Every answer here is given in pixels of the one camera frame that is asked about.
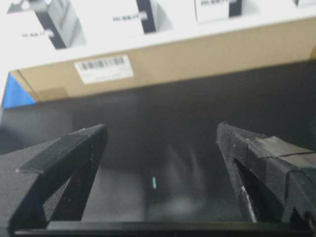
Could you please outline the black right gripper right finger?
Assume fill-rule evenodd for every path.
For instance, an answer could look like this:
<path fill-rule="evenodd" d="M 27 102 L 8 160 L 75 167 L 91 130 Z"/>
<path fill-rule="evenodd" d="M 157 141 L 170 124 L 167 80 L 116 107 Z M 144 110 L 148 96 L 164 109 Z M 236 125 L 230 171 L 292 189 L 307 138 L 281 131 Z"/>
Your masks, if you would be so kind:
<path fill-rule="evenodd" d="M 316 224 L 315 151 L 226 122 L 216 143 L 245 220 Z"/>

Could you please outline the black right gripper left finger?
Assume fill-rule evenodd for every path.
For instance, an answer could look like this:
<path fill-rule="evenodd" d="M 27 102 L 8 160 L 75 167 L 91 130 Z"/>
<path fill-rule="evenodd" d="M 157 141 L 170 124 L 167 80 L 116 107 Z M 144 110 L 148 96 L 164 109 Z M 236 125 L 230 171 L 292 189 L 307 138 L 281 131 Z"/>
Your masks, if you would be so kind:
<path fill-rule="evenodd" d="M 99 124 L 0 157 L 0 230 L 79 221 L 108 142 Z"/>

